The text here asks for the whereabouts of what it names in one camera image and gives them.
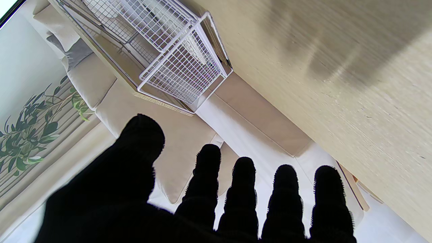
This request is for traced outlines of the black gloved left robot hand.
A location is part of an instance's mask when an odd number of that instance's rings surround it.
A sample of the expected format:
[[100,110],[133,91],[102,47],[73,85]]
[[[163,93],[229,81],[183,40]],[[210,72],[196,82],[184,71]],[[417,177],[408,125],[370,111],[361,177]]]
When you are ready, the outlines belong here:
[[165,145],[163,130],[137,114],[119,138],[45,203],[36,243],[355,243],[339,172],[315,172],[310,237],[304,233],[303,203],[291,165],[275,172],[267,218],[258,237],[255,167],[236,160],[224,213],[214,230],[222,154],[206,144],[196,155],[193,177],[174,213],[149,203],[153,163]]

